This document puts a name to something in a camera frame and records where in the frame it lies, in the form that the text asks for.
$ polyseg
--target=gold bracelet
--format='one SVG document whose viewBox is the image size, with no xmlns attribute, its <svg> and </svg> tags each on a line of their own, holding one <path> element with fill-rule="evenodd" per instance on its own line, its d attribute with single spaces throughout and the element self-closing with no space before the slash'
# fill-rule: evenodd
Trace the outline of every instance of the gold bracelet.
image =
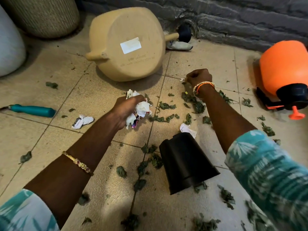
<svg viewBox="0 0 308 231">
<path fill-rule="evenodd" d="M 62 152 L 63 155 L 66 155 L 68 158 L 70 158 L 74 164 L 78 165 L 78 167 L 82 168 L 86 173 L 93 176 L 93 172 L 91 172 L 90 168 L 88 168 L 84 163 L 82 163 L 79 159 L 72 157 L 71 155 L 67 154 L 65 151 Z"/>
<path fill-rule="evenodd" d="M 194 86 L 194 88 L 193 88 L 194 94 L 196 94 L 196 95 L 199 94 L 199 88 L 200 88 L 203 84 L 210 84 L 214 89 L 216 88 L 216 86 L 215 86 L 215 84 L 214 84 L 213 82 L 204 81 L 204 82 L 198 83 L 197 85 Z"/>
</svg>

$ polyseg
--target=hand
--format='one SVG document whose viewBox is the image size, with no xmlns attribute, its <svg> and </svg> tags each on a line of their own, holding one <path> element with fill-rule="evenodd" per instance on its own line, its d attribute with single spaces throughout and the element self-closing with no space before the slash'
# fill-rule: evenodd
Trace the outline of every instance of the hand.
<svg viewBox="0 0 308 231">
<path fill-rule="evenodd" d="M 212 75 L 207 69 L 195 69 L 186 75 L 186 80 L 194 87 L 201 82 L 212 82 Z"/>
<path fill-rule="evenodd" d="M 119 121 L 119 130 L 125 127 L 127 117 L 135 111 L 136 105 L 142 101 L 145 101 L 143 95 L 133 96 L 127 100 L 126 97 L 123 96 L 116 100 L 110 112 L 112 112 L 116 120 Z"/>
</svg>

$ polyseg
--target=orange pressure sprayer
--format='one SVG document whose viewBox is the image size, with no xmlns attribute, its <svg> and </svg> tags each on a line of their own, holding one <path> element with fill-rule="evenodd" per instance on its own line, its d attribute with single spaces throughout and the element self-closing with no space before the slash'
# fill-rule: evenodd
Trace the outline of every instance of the orange pressure sprayer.
<svg viewBox="0 0 308 231">
<path fill-rule="evenodd" d="M 280 101 L 272 102 L 257 87 L 257 96 L 268 109 L 293 110 L 292 120 L 300 120 L 299 113 L 308 105 L 308 52 L 299 41 L 281 41 L 274 44 L 260 58 L 264 88 Z"/>
</svg>

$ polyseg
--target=black plastic pot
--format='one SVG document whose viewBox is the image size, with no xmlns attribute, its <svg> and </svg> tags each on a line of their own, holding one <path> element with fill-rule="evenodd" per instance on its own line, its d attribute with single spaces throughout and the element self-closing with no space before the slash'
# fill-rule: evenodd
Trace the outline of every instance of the black plastic pot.
<svg viewBox="0 0 308 231">
<path fill-rule="evenodd" d="M 219 175 L 190 133 L 179 133 L 159 146 L 170 194 Z"/>
</svg>

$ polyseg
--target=teal handle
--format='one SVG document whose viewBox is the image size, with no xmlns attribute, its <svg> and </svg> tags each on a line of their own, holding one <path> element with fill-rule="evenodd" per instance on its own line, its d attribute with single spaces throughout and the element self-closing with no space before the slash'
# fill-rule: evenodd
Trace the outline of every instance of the teal handle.
<svg viewBox="0 0 308 231">
<path fill-rule="evenodd" d="M 18 113 L 27 113 L 35 116 L 52 118 L 56 110 L 40 106 L 22 106 L 20 104 L 10 105 L 10 110 Z"/>
</svg>

